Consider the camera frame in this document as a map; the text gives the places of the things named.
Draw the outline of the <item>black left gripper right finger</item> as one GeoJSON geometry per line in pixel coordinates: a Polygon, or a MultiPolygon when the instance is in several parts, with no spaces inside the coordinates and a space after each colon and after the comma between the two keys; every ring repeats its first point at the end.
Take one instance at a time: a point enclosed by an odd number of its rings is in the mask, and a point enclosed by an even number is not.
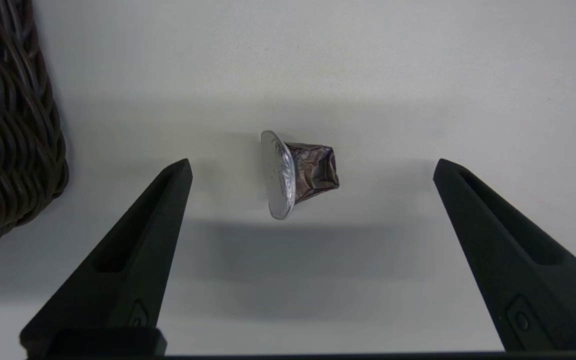
{"type": "Polygon", "coordinates": [[[503,348],[576,351],[576,256],[466,167],[433,182],[503,348]]]}

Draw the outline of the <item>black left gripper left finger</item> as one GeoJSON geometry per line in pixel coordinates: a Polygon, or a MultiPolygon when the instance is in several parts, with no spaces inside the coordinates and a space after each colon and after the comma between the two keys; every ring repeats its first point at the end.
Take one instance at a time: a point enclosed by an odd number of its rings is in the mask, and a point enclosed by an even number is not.
{"type": "Polygon", "coordinates": [[[164,168],[19,335],[29,358],[154,358],[157,323],[193,181],[164,168]]]}

